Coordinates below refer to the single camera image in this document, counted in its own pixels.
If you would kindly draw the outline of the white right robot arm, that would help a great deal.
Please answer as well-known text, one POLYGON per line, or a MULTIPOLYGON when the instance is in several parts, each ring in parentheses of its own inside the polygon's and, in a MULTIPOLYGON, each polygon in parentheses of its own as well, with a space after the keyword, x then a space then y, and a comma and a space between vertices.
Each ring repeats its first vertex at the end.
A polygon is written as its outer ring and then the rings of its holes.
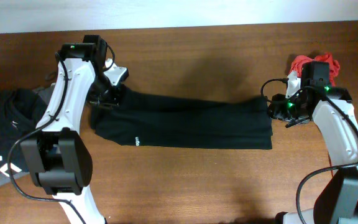
POLYGON ((304 177, 296 190, 296 212, 282 212, 277 223, 358 223, 358 124, 349 92, 345 88, 305 86, 290 95, 269 99, 272 118, 294 126, 312 121, 328 150, 331 166, 304 177), (312 177, 332 172, 333 177, 312 208, 300 207, 303 186, 312 177))

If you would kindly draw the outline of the red crumpled garment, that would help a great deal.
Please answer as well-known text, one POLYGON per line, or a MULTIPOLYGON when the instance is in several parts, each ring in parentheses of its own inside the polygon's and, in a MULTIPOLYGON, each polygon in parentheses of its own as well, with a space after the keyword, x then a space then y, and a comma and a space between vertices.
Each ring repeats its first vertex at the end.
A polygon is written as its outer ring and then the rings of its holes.
POLYGON ((354 114, 354 105, 347 89, 336 86, 334 79, 339 75, 340 64, 331 53, 310 58, 305 55, 295 57, 290 72, 298 72, 307 62, 326 62, 329 64, 331 87, 304 86, 296 93, 305 91, 313 95, 311 121, 317 125, 323 135, 331 166, 312 173, 355 168, 358 171, 358 124, 354 114))

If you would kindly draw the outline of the black polo shirt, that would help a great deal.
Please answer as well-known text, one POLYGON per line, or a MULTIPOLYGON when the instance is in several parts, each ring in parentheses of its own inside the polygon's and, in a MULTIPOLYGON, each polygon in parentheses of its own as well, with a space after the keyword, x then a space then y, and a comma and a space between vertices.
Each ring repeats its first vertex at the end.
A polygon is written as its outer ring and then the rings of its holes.
POLYGON ((238 103, 177 98, 123 88, 119 106, 94 107, 94 133, 122 146, 272 148, 272 120, 261 97, 238 103))

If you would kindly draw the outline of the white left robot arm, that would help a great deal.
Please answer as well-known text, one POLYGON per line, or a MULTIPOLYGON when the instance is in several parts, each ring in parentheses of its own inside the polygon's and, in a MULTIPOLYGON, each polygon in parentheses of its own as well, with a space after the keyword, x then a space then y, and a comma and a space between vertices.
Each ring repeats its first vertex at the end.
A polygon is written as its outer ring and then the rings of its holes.
POLYGON ((128 76, 115 58, 107 58, 112 48, 100 44, 65 44, 56 54, 58 77, 47 109, 36 129, 18 144, 35 186, 57 202, 70 223, 106 223, 90 189, 93 161, 80 138, 85 104, 113 109, 120 104, 120 82, 128 76))

